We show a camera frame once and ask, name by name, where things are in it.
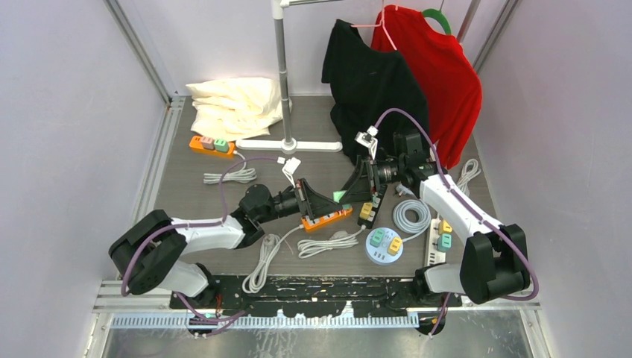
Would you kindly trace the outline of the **black power strip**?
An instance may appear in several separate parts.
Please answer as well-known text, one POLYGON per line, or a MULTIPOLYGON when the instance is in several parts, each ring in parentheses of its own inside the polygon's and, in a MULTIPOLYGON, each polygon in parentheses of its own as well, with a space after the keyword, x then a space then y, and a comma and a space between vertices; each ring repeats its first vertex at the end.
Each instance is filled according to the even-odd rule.
POLYGON ((371 229, 374 226, 387 189, 388 185, 382 184, 373 196, 372 201, 363 203, 357 221, 360 227, 371 229))

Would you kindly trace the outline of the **round blue power strip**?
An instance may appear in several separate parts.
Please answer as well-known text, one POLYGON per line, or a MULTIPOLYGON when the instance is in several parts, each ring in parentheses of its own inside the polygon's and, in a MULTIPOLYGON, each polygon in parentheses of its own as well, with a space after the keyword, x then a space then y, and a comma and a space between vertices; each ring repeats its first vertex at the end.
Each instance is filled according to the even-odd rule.
POLYGON ((371 246, 369 244, 369 239, 368 236, 370 235, 370 233, 377 229, 373 229, 371 230, 371 232, 369 232, 369 234, 367 235, 367 238, 365 239, 365 252, 366 255, 368 256, 368 258, 375 264, 380 265, 380 266, 389 266, 394 264, 401 256, 402 253, 404 251, 404 244, 403 244, 403 240, 402 238, 399 236, 399 234, 395 231, 392 230, 390 228, 387 227, 378 227, 378 228, 382 228, 385 230, 385 237, 382 241, 382 244, 380 247, 378 248, 374 248, 373 246, 371 246), (395 237, 398 236, 401 238, 402 240, 402 247, 399 251, 399 254, 397 256, 391 256, 388 252, 388 246, 390 245, 391 240, 395 237))

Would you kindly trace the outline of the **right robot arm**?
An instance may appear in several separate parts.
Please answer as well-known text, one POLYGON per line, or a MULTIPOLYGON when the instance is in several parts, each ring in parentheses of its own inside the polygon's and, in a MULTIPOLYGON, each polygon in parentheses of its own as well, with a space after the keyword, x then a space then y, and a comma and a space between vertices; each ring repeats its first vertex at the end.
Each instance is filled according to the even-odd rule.
POLYGON ((416 301, 434 305, 443 293, 466 295, 476 304, 497 298, 535 298, 540 283, 528 261, 526 235, 517 224, 502 224, 486 214, 456 185, 421 134, 395 134, 395 154, 378 158, 377 129, 355 135, 367 149, 359 155, 344 184, 343 204, 369 201, 382 184, 400 182, 447 220, 464 244, 459 264, 437 263, 416 270, 412 289, 416 301), (531 289, 525 297, 519 292, 531 289))

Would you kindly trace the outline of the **yellow usb charger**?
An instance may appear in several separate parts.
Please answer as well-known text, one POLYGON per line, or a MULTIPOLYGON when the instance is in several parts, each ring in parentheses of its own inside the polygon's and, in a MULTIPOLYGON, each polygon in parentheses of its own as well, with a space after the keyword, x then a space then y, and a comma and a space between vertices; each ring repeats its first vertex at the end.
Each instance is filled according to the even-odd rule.
POLYGON ((373 210, 373 203, 372 202, 365 202, 363 203, 360 213, 359 213, 359 218, 361 220, 365 220, 367 221, 370 218, 370 215, 372 213, 373 210))

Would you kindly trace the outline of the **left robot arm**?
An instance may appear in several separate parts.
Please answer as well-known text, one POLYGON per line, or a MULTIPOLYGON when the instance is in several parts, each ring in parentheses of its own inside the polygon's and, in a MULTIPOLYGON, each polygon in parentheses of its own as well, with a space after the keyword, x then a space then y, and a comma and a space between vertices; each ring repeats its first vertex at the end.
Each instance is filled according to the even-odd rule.
POLYGON ((265 185, 254 184, 237 208, 219 219, 176 219, 164 210, 153 210, 120 236, 108 254, 122 275, 123 296, 162 288, 207 308, 218 296, 212 275, 201 264, 183 262, 181 256, 246 248, 264 236, 264 223, 294 214, 318 219, 342 208, 342 204, 315 192, 304 179, 276 195, 265 185))

